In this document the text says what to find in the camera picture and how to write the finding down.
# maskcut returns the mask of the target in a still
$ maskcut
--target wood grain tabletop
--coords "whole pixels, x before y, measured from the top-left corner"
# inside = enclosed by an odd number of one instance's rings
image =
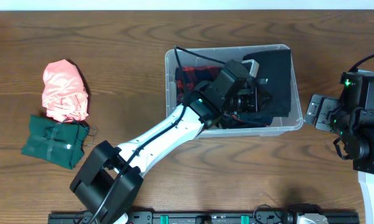
[[[0,223],[47,223],[51,212],[85,209],[69,185],[93,146],[74,170],[21,155],[29,115],[45,113],[47,64],[79,66],[95,143],[115,146],[165,118],[164,54],[175,44],[286,44],[304,114],[313,93],[338,97],[341,73],[374,53],[374,11],[0,12]],[[374,59],[364,67],[374,71]],[[356,210],[365,223],[357,172],[334,139],[304,125],[276,137],[189,141],[148,173],[134,205],[245,211],[304,202]]]

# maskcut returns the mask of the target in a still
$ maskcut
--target gray bin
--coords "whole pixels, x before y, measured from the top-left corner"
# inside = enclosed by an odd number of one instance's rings
[[[236,60],[241,62],[243,56],[265,50],[289,49],[284,44],[246,46],[246,47],[221,47],[207,49],[188,49],[200,55],[215,58],[221,61]],[[198,58],[191,54],[178,50],[182,66],[201,67],[206,65],[219,65],[216,62]],[[169,50],[165,55],[166,63],[166,116],[169,116],[177,106],[177,85],[175,82],[175,70],[178,67],[174,50]],[[303,117],[299,94],[297,92],[296,77],[291,69],[291,112],[287,118],[274,118],[271,126],[265,128],[241,128],[241,129],[219,129],[212,127],[203,131],[197,138],[229,137],[229,136],[278,136],[286,131],[295,131],[303,125]]]

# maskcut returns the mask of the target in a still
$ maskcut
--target green light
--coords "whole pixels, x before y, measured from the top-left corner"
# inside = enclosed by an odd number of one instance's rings
[[[346,84],[346,86],[349,86],[349,85],[351,85],[351,83],[350,83],[350,80],[346,79],[346,82],[345,82],[345,84]]]

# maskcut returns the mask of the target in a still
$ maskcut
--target white wall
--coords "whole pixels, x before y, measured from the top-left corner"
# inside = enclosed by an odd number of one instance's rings
[[[0,11],[225,9],[374,9],[374,0],[0,0]]]

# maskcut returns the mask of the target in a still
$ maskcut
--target folded green cloth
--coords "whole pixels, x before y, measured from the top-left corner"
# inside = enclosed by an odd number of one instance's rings
[[[58,123],[31,115],[30,136],[21,153],[73,169],[85,154],[82,146],[88,130],[77,121]]]

